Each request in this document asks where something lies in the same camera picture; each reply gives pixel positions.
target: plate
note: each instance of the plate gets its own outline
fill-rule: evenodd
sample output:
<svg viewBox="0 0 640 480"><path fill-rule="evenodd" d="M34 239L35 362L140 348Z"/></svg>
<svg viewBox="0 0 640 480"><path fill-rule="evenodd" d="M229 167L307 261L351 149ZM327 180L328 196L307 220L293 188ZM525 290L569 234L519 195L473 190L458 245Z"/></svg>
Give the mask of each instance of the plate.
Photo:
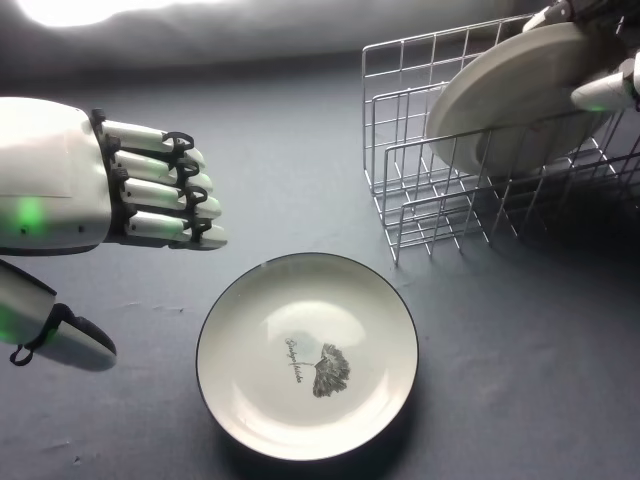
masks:
<svg viewBox="0 0 640 480"><path fill-rule="evenodd" d="M359 447L404 405L418 366L406 305L353 260L305 253L245 273L217 300L196 353L216 421L264 455L319 460Z"/></svg>
<svg viewBox="0 0 640 480"><path fill-rule="evenodd" d="M458 137L455 151L453 139L436 141L431 149L448 165L472 175L481 173L485 151L487 175L535 170L579 146L609 118L603 112L577 112L571 92L624 58L617 38L572 23L505 40L466 66L443 90L429 114L426 135L507 128L491 134L489 150L486 132Z"/></svg>

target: gray backdrop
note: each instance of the gray backdrop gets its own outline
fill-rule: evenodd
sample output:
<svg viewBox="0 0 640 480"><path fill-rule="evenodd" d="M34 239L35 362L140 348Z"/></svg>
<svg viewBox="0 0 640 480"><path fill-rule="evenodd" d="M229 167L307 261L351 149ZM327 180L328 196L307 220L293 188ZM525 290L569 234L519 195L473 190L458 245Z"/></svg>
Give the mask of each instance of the gray backdrop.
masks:
<svg viewBox="0 0 640 480"><path fill-rule="evenodd" d="M256 68L3 92L192 134L231 243L15 260L103 327L119 364L95 374L37 358L17 369L0 345L0 478L637 479L635 232L581 221L597 202L580 199L570 235L553 242L504 238L490 249L478 239L464 256L442 244L432 260L418 248L394 269L361 169L358 56ZM417 384L394 424L313 465L229 439L195 376L198 332L224 288L303 251L348 256L389 279L420 337Z"/></svg>

